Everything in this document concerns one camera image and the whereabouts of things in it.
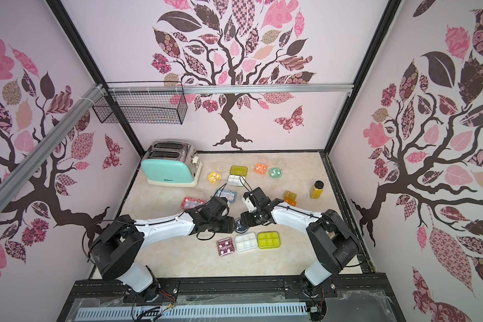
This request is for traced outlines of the orange small pillbox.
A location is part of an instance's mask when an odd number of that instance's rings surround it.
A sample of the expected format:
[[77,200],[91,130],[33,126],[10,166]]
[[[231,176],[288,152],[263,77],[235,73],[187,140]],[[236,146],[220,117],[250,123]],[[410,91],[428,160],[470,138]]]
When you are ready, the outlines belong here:
[[286,202],[288,205],[295,207],[297,205],[295,200],[291,199],[285,199],[284,202]]

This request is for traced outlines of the yellow small pillbox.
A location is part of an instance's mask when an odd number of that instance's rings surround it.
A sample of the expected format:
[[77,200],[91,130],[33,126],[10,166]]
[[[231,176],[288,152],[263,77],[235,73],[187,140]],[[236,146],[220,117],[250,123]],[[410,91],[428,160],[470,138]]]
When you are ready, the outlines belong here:
[[295,201],[295,200],[296,200],[296,198],[297,198],[297,194],[296,194],[296,193],[294,193],[294,192],[291,192],[291,191],[286,190],[286,191],[284,192],[284,194],[283,194],[283,197],[284,197],[285,199],[289,199],[289,200],[293,200],[293,201]]

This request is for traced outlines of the green lid white pillbox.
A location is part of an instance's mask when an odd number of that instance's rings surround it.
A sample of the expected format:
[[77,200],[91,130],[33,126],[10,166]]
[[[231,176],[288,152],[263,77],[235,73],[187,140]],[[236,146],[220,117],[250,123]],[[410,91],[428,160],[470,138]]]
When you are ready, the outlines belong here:
[[258,247],[262,250],[280,248],[280,236],[278,232],[260,232],[257,235]]

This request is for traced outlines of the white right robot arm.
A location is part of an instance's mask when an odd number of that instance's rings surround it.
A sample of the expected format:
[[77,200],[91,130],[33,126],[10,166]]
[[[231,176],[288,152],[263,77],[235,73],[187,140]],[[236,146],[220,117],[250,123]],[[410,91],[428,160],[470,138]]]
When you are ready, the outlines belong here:
[[301,273],[306,288],[318,287],[338,275],[362,249],[362,242],[333,209],[312,212],[281,199],[270,200],[261,188],[244,193],[247,211],[240,215],[243,228],[285,225],[307,234],[316,260]]

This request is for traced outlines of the dark round pillbox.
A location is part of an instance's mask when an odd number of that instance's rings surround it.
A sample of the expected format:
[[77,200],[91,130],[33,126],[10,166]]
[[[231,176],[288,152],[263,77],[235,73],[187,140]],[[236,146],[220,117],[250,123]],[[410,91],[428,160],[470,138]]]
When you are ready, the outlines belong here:
[[234,228],[234,231],[235,231],[236,233],[241,233],[241,234],[243,234],[243,233],[246,233],[246,232],[248,231],[248,228],[247,228],[247,227],[245,227],[245,226],[242,224],[242,222],[241,222],[241,219],[240,219],[240,218],[237,218],[237,219],[235,220],[235,228]]

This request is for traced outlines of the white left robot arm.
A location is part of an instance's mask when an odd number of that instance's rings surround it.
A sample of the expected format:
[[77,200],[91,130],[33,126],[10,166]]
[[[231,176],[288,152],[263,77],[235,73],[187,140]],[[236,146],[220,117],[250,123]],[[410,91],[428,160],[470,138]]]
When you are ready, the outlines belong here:
[[204,205],[170,217],[134,220],[129,215],[122,215],[92,242],[87,256],[103,280],[119,280],[134,292],[141,293],[160,288],[152,271],[136,261],[142,248],[203,232],[231,234],[235,226],[225,197],[212,197]]

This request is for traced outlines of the clear white pillbox front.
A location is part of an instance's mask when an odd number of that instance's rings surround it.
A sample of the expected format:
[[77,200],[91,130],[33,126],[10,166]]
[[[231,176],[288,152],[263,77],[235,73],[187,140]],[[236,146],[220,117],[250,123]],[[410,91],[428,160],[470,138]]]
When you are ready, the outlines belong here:
[[248,252],[258,248],[257,236],[254,232],[235,237],[234,245],[237,252]]

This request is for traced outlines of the magenta small pillbox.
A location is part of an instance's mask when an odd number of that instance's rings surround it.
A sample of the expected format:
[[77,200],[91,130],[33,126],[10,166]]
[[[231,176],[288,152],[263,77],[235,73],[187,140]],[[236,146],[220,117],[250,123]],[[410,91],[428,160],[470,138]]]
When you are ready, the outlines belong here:
[[236,247],[231,237],[224,238],[216,242],[217,252],[220,257],[231,255],[236,251]]

